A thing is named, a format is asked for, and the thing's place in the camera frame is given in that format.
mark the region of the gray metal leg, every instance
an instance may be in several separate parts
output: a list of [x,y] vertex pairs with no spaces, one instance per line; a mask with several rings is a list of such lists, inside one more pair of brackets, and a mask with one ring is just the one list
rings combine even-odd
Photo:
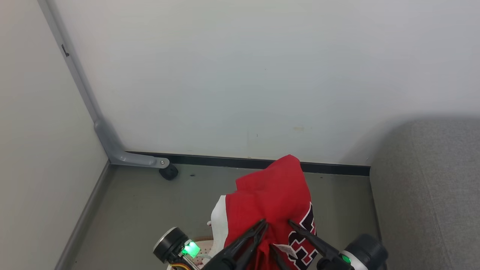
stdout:
[[95,121],[94,128],[112,164],[159,169],[164,169],[170,164],[170,161],[165,158],[125,152],[115,134],[109,129],[108,125],[101,120]]
[[78,91],[84,100],[85,106],[92,117],[96,134],[100,139],[100,142],[102,143],[102,146],[105,149],[111,164],[152,167],[159,169],[166,168],[170,164],[168,159],[132,154],[123,150],[120,141],[114,133],[114,129],[107,125],[105,118],[103,118],[103,116],[100,114],[100,110],[92,94],[92,90],[85,87],[88,84],[84,83],[86,78],[81,77],[78,73],[78,62],[75,60],[75,52],[69,50],[69,46],[67,46],[63,38],[64,36],[58,27],[58,20],[56,20],[56,18],[53,16],[47,0],[37,1],[43,11],[43,14],[45,15],[57,45],[59,46],[59,53],[63,55],[70,73],[72,74],[73,80],[77,85]]

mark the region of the yellow wire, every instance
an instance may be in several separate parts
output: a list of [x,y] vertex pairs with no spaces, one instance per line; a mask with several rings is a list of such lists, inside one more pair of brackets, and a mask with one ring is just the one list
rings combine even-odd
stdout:
[[190,268],[188,266],[184,265],[183,263],[174,263],[174,264],[172,264],[172,267],[182,267],[185,270],[190,270]]

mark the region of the red cloth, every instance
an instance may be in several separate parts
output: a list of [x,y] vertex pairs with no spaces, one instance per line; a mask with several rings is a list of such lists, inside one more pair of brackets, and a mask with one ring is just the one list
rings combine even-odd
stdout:
[[228,235],[224,247],[260,219],[266,219],[269,227],[257,249],[252,269],[278,269],[269,255],[269,244],[283,244],[292,246],[298,257],[288,258],[281,252],[284,261],[293,270],[306,270],[318,253],[288,224],[288,220],[293,220],[315,234],[310,192],[299,160],[292,155],[285,156],[265,170],[239,178],[236,183],[237,191],[225,199]]

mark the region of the caster wheel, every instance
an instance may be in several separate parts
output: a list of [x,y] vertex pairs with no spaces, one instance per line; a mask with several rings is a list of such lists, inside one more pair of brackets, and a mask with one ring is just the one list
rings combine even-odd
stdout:
[[164,169],[158,169],[158,171],[160,172],[163,178],[169,181],[173,180],[179,174],[179,170],[177,170],[177,168],[172,163],[170,163]]

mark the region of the gray sofa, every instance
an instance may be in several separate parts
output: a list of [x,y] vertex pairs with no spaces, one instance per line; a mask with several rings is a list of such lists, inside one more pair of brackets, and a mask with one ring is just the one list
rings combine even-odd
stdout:
[[370,174],[388,270],[480,269],[480,120],[407,123]]

